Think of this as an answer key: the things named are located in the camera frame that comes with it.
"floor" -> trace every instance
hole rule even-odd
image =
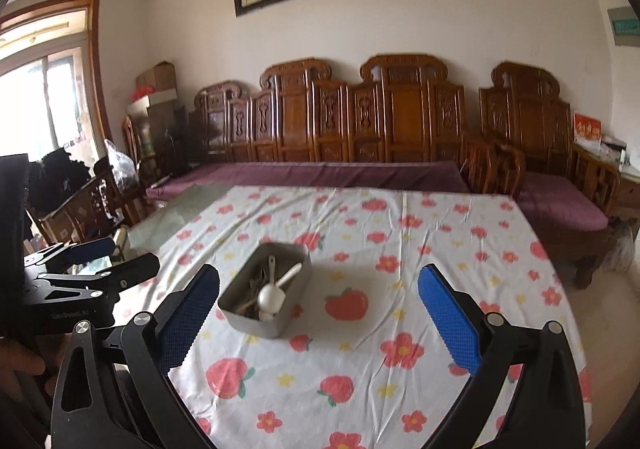
[[[640,382],[640,241],[628,273],[600,269],[585,290],[572,285],[569,266],[556,265],[571,302],[591,375],[595,448]]]

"purple cushion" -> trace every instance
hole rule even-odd
[[[601,231],[609,220],[562,176],[528,172],[518,205],[532,225],[557,224],[573,231]]]
[[[206,164],[148,189],[149,198],[172,200],[192,185],[376,187],[403,191],[469,193],[454,162],[424,164]]]

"floral tablecloth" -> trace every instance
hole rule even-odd
[[[233,330],[214,307],[170,378],[219,449],[420,448],[463,389],[417,295],[436,263],[485,312],[515,325],[563,324],[585,400],[584,352],[554,268],[512,200],[375,189],[235,187],[158,249],[158,276],[122,294],[119,323],[153,311],[204,263],[221,292],[261,241],[304,243],[313,275],[283,337]],[[513,395],[513,366],[478,440]]]

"white scoop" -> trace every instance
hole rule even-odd
[[[260,308],[258,316],[261,321],[273,319],[273,316],[280,311],[284,300],[287,297],[280,287],[284,286],[292,278],[297,276],[301,269],[302,263],[297,263],[287,270],[287,273],[283,275],[275,285],[272,280],[272,283],[262,287],[258,294],[258,307]]]

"wooden sofa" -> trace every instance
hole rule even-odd
[[[497,187],[523,210],[551,259],[577,262],[586,288],[613,241],[615,166],[574,144],[570,105],[558,80],[533,66],[503,62],[480,89],[482,135],[498,148]]]

